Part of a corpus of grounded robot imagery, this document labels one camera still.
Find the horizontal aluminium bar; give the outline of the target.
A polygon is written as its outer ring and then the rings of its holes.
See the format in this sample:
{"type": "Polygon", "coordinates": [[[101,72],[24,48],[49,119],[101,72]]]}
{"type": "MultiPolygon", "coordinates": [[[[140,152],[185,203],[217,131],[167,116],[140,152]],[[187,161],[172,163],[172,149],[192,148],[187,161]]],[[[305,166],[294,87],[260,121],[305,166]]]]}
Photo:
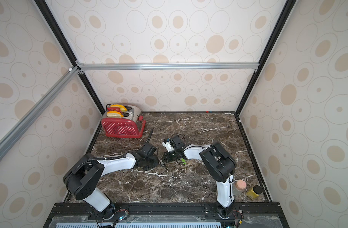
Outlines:
{"type": "Polygon", "coordinates": [[[139,63],[139,64],[82,64],[83,71],[91,70],[204,70],[204,69],[257,69],[258,62],[223,63],[139,63]]]}

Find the clear jar pink lid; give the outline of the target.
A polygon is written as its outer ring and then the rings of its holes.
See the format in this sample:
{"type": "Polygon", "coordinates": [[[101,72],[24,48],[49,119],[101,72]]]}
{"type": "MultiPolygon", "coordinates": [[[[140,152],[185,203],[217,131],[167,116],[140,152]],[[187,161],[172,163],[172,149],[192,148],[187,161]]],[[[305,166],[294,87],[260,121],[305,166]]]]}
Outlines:
{"type": "Polygon", "coordinates": [[[246,190],[247,184],[244,180],[236,180],[233,187],[233,194],[238,196],[246,190]]]}

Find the yellow bottle black cap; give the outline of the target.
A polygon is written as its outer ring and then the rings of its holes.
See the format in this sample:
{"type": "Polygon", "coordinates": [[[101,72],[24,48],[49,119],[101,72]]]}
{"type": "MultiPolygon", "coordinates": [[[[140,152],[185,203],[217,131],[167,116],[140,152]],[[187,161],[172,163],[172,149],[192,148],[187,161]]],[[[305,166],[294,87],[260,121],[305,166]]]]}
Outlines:
{"type": "Polygon", "coordinates": [[[258,198],[262,193],[263,193],[262,187],[259,185],[254,185],[246,192],[246,196],[249,199],[254,200],[258,198]]]}

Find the front toast slice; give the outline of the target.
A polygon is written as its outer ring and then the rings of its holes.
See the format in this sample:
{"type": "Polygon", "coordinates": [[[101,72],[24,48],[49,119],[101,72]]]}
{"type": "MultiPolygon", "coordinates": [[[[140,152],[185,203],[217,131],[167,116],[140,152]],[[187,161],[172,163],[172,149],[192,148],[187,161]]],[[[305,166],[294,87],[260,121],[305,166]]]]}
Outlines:
{"type": "Polygon", "coordinates": [[[109,118],[123,118],[124,117],[124,115],[119,111],[108,111],[106,115],[109,118]]]}

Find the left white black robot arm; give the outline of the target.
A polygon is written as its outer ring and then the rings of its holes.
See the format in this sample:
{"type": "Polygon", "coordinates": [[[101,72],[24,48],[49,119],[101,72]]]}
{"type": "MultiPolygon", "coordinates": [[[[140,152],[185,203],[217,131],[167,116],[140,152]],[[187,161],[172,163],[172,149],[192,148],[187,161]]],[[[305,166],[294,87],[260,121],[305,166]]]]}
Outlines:
{"type": "Polygon", "coordinates": [[[159,165],[157,148],[150,143],[151,130],[145,144],[136,151],[113,157],[95,157],[85,154],[63,177],[67,190],[76,200],[90,204],[104,220],[113,218],[114,203],[97,187],[100,178],[120,170],[149,171],[159,165]]]}

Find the toast slice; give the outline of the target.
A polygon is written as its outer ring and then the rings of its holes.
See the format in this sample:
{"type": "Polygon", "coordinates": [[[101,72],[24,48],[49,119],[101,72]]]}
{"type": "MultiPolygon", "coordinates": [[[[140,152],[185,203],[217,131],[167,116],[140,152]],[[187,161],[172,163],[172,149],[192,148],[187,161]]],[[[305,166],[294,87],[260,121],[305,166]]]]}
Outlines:
{"type": "Polygon", "coordinates": [[[108,111],[106,115],[109,118],[123,118],[124,117],[124,115],[119,111],[108,111]]]}
{"type": "Polygon", "coordinates": [[[107,108],[108,111],[117,111],[117,112],[121,112],[121,113],[124,113],[124,112],[127,112],[127,108],[121,104],[111,104],[108,108],[107,108]]]}

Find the red toaster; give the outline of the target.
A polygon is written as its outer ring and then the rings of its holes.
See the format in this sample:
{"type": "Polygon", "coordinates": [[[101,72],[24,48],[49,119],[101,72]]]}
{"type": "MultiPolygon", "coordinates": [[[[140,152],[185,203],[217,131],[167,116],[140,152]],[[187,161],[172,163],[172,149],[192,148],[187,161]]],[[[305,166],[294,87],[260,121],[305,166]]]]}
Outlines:
{"type": "Polygon", "coordinates": [[[111,104],[107,104],[106,112],[104,113],[101,124],[107,137],[112,138],[141,138],[145,128],[146,121],[141,115],[141,110],[132,105],[123,105],[127,108],[127,112],[122,113],[123,118],[107,117],[107,108],[111,104]]]}

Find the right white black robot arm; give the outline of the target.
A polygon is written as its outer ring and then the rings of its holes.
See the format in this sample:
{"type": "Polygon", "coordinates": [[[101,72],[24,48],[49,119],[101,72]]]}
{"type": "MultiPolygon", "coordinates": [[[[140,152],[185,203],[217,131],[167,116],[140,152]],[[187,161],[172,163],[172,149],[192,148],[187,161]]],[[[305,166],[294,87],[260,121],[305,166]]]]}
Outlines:
{"type": "Polygon", "coordinates": [[[236,162],[223,146],[219,142],[203,146],[194,144],[186,146],[182,142],[176,144],[169,139],[162,142],[162,145],[167,150],[162,157],[164,162],[181,159],[203,161],[210,176],[216,181],[217,213],[223,219],[229,218],[235,203],[233,178],[236,162]]]}

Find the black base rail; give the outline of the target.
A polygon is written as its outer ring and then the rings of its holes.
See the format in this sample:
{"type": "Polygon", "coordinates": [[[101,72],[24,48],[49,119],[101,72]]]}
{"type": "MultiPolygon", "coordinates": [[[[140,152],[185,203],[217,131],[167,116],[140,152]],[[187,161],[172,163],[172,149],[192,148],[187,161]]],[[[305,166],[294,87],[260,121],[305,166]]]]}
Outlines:
{"type": "Polygon", "coordinates": [[[107,220],[87,203],[57,203],[45,228],[287,228],[276,202],[233,203],[222,210],[216,203],[117,203],[107,220]]]}

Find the back toast slice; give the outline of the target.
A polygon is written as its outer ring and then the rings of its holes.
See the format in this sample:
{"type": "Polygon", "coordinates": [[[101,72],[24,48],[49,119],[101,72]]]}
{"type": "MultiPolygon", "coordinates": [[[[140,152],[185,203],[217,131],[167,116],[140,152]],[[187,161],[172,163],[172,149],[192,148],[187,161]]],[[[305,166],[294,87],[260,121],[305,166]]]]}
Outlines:
{"type": "Polygon", "coordinates": [[[124,112],[127,112],[127,108],[121,104],[111,104],[108,108],[107,108],[108,111],[117,111],[117,112],[121,112],[121,113],[124,113],[124,112]]]}

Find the left diagonal aluminium bar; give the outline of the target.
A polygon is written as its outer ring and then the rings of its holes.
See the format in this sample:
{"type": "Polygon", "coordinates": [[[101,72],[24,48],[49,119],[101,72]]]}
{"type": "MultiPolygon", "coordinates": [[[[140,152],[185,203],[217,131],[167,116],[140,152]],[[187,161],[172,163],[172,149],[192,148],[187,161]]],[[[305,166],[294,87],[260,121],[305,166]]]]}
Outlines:
{"type": "Polygon", "coordinates": [[[0,161],[29,129],[36,119],[45,111],[45,109],[59,95],[63,88],[78,74],[79,67],[71,68],[58,82],[51,87],[47,93],[17,122],[17,124],[0,141],[0,161]]]}

